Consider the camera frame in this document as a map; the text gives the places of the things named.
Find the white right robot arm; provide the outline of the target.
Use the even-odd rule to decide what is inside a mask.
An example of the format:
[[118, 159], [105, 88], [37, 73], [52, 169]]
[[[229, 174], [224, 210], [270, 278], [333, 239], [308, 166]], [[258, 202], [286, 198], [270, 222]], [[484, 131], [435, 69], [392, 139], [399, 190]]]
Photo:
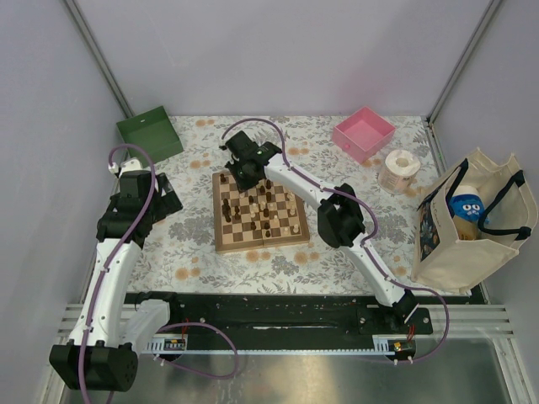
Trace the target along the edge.
[[317, 211], [318, 235], [330, 247], [342, 251], [361, 271], [383, 312], [385, 327], [395, 333], [413, 324], [418, 302], [412, 291], [400, 285], [374, 250], [366, 233], [363, 209], [348, 184], [337, 188], [294, 166], [285, 151], [266, 141], [259, 145], [239, 131], [220, 145], [231, 153], [225, 168], [238, 189], [246, 191], [267, 179], [280, 183]]

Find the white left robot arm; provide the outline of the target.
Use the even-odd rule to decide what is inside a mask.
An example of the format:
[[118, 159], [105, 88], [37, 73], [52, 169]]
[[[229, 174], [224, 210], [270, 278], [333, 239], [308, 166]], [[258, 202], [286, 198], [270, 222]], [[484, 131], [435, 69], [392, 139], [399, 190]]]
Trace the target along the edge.
[[128, 391], [138, 359], [160, 328], [174, 332], [182, 311], [150, 299], [121, 320], [127, 285], [152, 228], [183, 206], [165, 174], [152, 175], [137, 158], [111, 166], [119, 191], [97, 225], [93, 276], [67, 342], [52, 347], [49, 361], [72, 390]]

